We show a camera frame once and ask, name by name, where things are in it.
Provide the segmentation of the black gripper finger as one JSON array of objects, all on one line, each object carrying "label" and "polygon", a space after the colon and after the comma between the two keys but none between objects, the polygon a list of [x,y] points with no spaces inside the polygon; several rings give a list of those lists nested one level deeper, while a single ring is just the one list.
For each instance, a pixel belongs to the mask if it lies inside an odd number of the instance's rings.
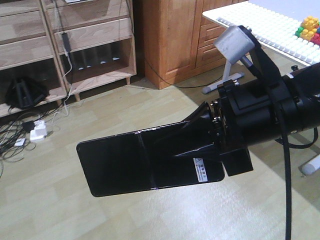
[{"label": "black gripper finger", "polygon": [[207,102],[176,125],[164,128],[168,132],[158,136],[153,146],[172,157],[192,157],[216,160],[219,146],[216,142],[212,112]]}]

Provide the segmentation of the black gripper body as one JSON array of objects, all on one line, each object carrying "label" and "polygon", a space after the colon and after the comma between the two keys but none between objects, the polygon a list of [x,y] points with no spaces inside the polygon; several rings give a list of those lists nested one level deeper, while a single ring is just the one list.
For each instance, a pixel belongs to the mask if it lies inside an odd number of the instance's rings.
[{"label": "black gripper body", "polygon": [[282,136],[276,106],[258,79],[239,86],[229,80],[218,85],[217,91],[215,112],[224,133],[220,159],[228,176],[252,171],[248,146]]}]

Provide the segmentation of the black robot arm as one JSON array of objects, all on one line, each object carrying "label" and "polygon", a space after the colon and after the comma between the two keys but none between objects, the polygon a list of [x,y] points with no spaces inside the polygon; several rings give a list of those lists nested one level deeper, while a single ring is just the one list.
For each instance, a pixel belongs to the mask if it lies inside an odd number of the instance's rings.
[{"label": "black robot arm", "polygon": [[280,76],[275,66],[250,71],[256,79],[218,86],[219,97],[202,103],[183,121],[164,127],[153,146],[175,160],[213,161],[229,176],[253,169],[248,147],[285,142],[294,132],[320,124],[320,66]]}]

